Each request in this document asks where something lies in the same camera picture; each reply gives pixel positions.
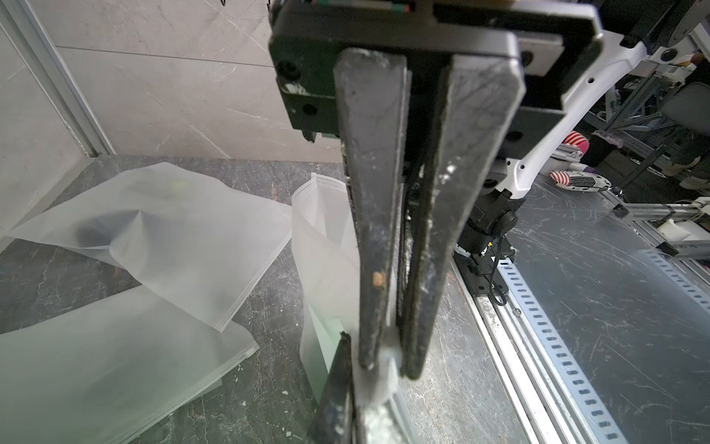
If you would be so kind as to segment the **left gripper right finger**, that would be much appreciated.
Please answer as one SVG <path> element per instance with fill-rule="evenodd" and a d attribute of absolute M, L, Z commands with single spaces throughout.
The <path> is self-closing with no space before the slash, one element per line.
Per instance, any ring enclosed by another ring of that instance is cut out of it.
<path fill-rule="evenodd" d="M 404 444 L 408 442 L 390 404 L 357 407 L 355 416 L 355 443 Z"/>

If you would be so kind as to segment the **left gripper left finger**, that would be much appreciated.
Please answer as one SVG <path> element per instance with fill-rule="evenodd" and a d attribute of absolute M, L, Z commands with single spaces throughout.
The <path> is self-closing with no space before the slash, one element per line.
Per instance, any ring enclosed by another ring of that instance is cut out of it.
<path fill-rule="evenodd" d="M 321 401 L 307 431 L 307 442 L 351 443 L 354 408 L 351 336 L 341 332 Z"/>

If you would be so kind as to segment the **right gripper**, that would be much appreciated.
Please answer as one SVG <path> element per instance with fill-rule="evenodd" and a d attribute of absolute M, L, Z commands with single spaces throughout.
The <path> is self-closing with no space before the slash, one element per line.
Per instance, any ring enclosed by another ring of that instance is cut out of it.
<path fill-rule="evenodd" d="M 500 155 L 520 159 L 560 122 L 564 95 L 601 54 L 597 12 L 556 1 L 271 1 L 267 7 L 268 51 L 290 124 L 308 140 L 338 135 L 339 127 L 360 255 L 364 369 L 377 365 L 388 317 L 405 140 L 411 161 L 429 136 L 401 318 L 401 373 L 416 380 L 447 263 L 504 136 L 508 131 Z M 521 65 L 484 57 L 505 50 Z"/>

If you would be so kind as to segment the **clear zip-top bag stack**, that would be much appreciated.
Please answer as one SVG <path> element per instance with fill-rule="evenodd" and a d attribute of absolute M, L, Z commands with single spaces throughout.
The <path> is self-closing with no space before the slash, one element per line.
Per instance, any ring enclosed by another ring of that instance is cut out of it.
<path fill-rule="evenodd" d="M 408 439 L 416 442 L 399 391 L 402 352 L 388 305 L 385 334 L 375 368 L 359 366 L 360 263 L 346 186 L 312 174 L 291 198 L 291 249 L 303 288 L 301 362 L 318 403 L 340 341 L 351 336 L 355 416 L 357 407 L 390 404 Z"/>

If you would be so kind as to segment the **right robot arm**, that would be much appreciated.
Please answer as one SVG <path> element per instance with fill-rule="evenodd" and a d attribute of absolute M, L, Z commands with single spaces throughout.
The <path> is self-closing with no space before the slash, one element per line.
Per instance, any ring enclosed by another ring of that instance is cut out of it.
<path fill-rule="evenodd" d="M 587 111 L 708 15 L 706 1 L 271 1 L 294 129 L 341 142 L 360 255 L 362 368 L 397 294 L 401 375 L 423 372 L 462 231 L 499 238 Z"/>

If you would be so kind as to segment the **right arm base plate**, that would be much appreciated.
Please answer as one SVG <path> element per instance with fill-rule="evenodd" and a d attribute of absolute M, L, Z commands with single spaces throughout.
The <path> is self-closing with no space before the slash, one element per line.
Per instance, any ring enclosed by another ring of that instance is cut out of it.
<path fill-rule="evenodd" d="M 470 253 L 457 245 L 453 258 L 471 297 L 486 296 L 497 306 L 508 303 L 508 285 L 497 268 L 499 259 L 495 244 L 488 244 L 481 253 Z"/>

